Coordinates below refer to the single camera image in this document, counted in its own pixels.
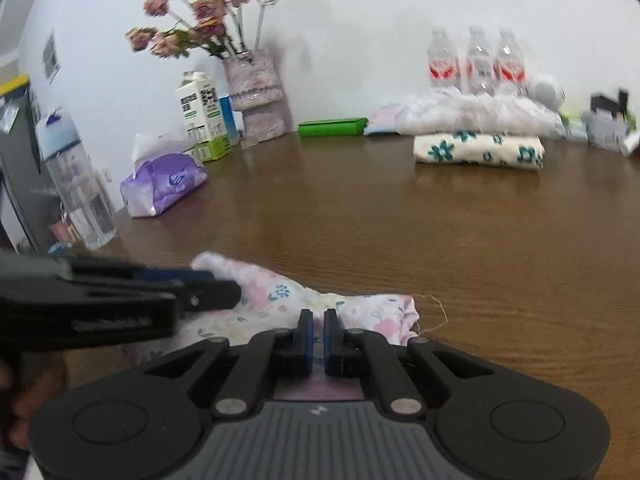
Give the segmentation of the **person's left hand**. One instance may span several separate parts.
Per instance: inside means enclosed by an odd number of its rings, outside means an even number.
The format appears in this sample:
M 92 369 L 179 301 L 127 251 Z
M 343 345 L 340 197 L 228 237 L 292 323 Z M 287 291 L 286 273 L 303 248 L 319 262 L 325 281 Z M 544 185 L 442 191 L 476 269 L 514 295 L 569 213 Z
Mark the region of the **person's left hand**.
M 9 401 L 1 402 L 2 410 L 10 410 L 12 422 L 1 425 L 13 446 L 28 449 L 29 424 L 35 414 L 59 396 L 67 386 L 67 365 L 61 352 L 42 354 L 43 368 L 31 382 L 17 388 Z

